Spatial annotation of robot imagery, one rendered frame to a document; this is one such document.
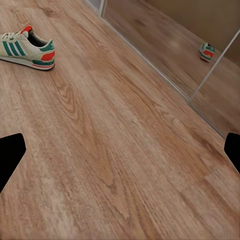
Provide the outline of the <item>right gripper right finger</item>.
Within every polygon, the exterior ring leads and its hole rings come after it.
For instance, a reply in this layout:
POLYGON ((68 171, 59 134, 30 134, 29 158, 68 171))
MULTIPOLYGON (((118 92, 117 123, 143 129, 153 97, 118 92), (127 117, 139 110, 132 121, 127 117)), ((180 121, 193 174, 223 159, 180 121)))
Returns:
POLYGON ((240 135, 229 133, 225 140, 224 151, 240 173, 240 135))

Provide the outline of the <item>gym shoe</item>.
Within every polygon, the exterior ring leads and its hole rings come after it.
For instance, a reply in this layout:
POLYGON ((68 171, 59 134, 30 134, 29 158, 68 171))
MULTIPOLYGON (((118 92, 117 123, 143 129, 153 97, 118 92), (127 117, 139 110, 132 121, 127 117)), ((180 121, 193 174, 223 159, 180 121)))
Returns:
POLYGON ((53 40, 41 39, 31 26, 0 35, 0 60, 48 71, 55 67, 54 58, 53 40))

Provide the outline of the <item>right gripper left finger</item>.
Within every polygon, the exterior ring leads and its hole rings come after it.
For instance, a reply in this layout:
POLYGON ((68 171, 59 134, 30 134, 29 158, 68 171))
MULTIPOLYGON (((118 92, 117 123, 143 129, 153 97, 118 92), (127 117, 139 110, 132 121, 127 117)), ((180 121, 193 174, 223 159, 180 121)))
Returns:
POLYGON ((22 133, 0 138, 0 193, 26 152, 22 133))

